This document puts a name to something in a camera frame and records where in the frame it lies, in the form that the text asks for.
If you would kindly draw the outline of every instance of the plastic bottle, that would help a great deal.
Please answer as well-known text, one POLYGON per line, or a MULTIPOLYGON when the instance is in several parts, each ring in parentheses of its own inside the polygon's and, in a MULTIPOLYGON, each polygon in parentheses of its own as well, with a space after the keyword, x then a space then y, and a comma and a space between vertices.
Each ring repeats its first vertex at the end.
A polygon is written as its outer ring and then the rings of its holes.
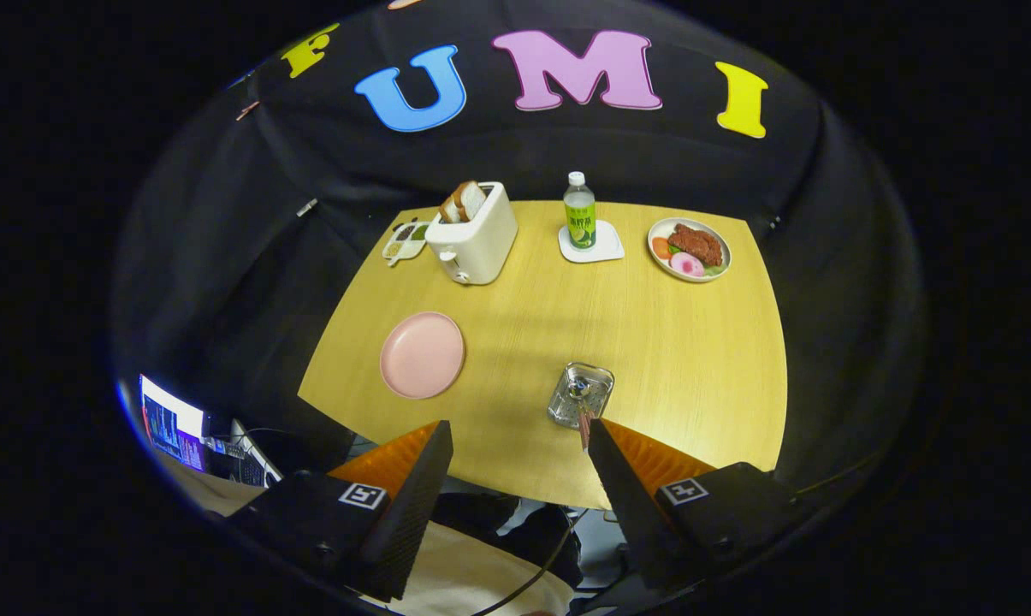
POLYGON ((569 172, 569 190, 563 199, 569 241, 576 250, 590 250, 595 246, 595 193, 587 187, 583 172, 569 172))

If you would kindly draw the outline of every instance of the floor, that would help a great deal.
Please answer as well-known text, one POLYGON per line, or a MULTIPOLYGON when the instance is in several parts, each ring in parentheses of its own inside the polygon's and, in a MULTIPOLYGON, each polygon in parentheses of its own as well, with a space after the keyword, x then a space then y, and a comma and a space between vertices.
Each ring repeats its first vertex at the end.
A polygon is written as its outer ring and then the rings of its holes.
MULTIPOLYGON (((362 436, 356 436, 352 444, 348 458, 362 455, 374 448, 374 444, 366 441, 362 436)), ((468 492, 497 494, 495 490, 476 486, 474 483, 467 483, 454 477, 447 477, 443 483, 441 492, 468 492)), ((523 498, 516 514, 511 515, 507 523, 504 523, 498 530, 499 534, 505 534, 520 523, 523 523, 526 516, 538 510, 545 504, 540 500, 523 498)), ((625 538, 621 533, 621 526, 610 522, 612 515, 610 512, 601 510, 589 510, 583 516, 580 522, 576 523, 575 531, 580 538, 580 571, 585 574, 581 588, 602 588, 617 580, 621 574, 621 559, 618 557, 617 547, 625 543, 625 538)), ((578 593, 576 596, 591 596, 591 593, 578 593)))

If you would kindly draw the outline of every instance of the bottle label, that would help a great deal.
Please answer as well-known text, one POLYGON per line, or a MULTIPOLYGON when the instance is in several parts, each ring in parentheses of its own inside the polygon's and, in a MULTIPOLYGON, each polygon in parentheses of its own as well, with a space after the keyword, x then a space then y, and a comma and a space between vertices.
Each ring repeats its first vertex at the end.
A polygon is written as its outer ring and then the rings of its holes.
POLYGON ((572 240, 572 246, 579 250, 595 246, 595 203, 587 207, 565 205, 565 215, 569 219, 569 238, 572 240))

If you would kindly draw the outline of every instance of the computer monitor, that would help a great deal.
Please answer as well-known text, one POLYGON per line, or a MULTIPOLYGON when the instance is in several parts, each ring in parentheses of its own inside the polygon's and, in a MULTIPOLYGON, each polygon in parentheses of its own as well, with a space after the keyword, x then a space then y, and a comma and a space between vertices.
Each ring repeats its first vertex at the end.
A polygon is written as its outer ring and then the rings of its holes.
POLYGON ((176 398, 144 375, 139 375, 138 382, 143 426, 151 444, 188 467, 206 473, 208 414, 176 398))

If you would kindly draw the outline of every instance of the yellow letter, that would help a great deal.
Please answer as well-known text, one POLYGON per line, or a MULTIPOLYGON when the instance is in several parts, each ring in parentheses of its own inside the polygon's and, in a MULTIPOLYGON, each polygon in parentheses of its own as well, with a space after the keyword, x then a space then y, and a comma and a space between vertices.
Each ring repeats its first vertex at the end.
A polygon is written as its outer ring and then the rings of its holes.
POLYGON ((298 77, 301 73, 306 72, 308 67, 321 62, 321 59, 325 57, 325 52, 319 52, 319 50, 325 50, 329 45, 329 33, 336 28, 339 28, 338 23, 332 24, 331 27, 313 36, 307 36, 299 45, 293 46, 284 54, 281 59, 288 60, 289 65, 291 65, 291 78, 298 77))
POLYGON ((727 77, 727 106, 717 115, 717 124, 762 139, 766 136, 762 126, 762 90, 769 86, 757 74, 730 63, 717 63, 717 67, 727 77))

